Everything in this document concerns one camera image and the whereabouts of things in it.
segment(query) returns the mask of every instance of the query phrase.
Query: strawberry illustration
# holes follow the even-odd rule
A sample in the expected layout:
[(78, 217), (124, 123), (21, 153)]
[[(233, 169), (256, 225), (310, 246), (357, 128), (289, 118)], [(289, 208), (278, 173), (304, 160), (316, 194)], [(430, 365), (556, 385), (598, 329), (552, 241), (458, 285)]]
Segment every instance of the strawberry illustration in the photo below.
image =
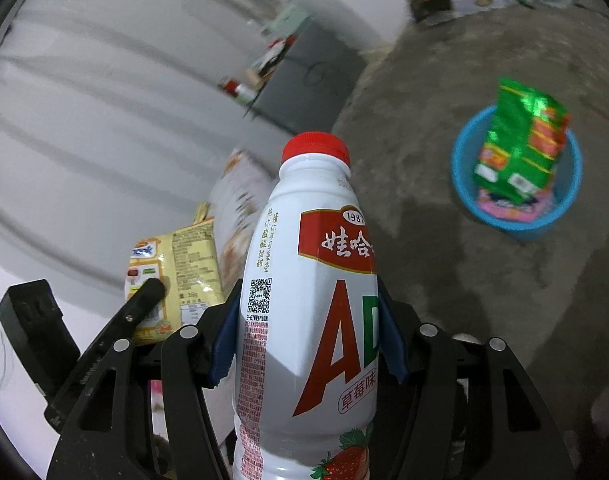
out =
[(372, 425), (366, 434), (357, 428), (340, 436), (340, 451), (334, 457), (331, 453), (313, 468), (311, 478), (317, 480), (364, 480), (369, 471), (368, 444)]

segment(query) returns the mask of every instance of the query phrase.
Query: blue gripper pad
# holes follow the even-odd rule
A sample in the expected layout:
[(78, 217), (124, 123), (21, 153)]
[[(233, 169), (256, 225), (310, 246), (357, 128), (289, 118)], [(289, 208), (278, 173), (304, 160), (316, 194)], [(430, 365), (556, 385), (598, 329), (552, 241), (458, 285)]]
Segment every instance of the blue gripper pad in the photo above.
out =
[(209, 369), (209, 382), (213, 386), (227, 376), (235, 355), (238, 339), (238, 319), (240, 317), (240, 296), (242, 294), (241, 280), (233, 288), (227, 299), (228, 310), (222, 322), (211, 352), (211, 368)]
[(387, 304), (383, 293), (382, 282), (378, 279), (378, 317), (379, 317), (379, 346), (389, 372), (404, 384), (409, 379), (409, 364), (407, 362), (407, 345), (404, 342), (398, 325)]

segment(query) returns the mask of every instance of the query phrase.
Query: pink package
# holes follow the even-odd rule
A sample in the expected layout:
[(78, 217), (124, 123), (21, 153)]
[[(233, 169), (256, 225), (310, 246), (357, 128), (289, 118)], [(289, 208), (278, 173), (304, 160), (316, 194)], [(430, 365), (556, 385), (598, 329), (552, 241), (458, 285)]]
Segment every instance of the pink package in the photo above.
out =
[(555, 207), (555, 197), (551, 188), (547, 187), (523, 204), (516, 205), (502, 195), (480, 188), (478, 206), (500, 220), (529, 223), (552, 211)]

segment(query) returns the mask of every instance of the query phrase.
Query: yellow snack package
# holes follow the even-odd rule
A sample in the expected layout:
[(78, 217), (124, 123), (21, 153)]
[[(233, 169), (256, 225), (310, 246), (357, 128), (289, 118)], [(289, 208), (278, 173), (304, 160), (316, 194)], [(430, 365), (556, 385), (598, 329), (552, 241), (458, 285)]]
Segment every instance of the yellow snack package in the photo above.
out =
[(213, 218), (201, 204), (194, 224), (136, 244), (124, 281), (124, 297), (133, 296), (149, 278), (164, 282), (167, 295), (136, 328), (134, 343), (166, 339), (183, 325), (195, 324), (204, 309), (224, 302), (218, 273)]

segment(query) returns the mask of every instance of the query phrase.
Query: bottle neck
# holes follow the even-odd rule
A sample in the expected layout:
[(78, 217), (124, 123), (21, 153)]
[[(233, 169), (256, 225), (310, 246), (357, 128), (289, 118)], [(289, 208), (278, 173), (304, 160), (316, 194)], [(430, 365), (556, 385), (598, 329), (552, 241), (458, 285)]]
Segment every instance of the bottle neck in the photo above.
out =
[(332, 171), (337, 176), (351, 177), (351, 169), (339, 158), (323, 153), (302, 153), (283, 162), (280, 166), (280, 179), (300, 170)]

